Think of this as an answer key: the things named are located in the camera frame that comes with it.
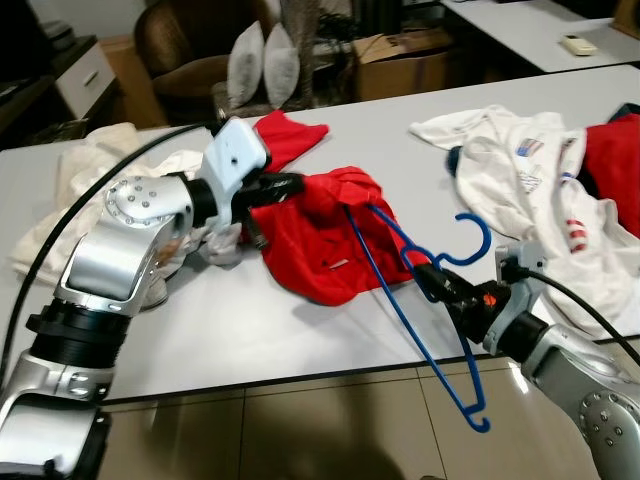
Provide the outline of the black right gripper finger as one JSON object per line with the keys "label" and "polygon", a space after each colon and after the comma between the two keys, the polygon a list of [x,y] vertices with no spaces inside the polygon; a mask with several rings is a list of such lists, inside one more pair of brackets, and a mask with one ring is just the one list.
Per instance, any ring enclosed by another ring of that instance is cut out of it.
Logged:
{"label": "black right gripper finger", "polygon": [[449,270],[419,270],[419,288],[431,302],[454,303],[460,298],[458,276]]}
{"label": "black right gripper finger", "polygon": [[404,251],[404,265],[422,293],[460,293],[460,276],[439,268],[425,250]]}

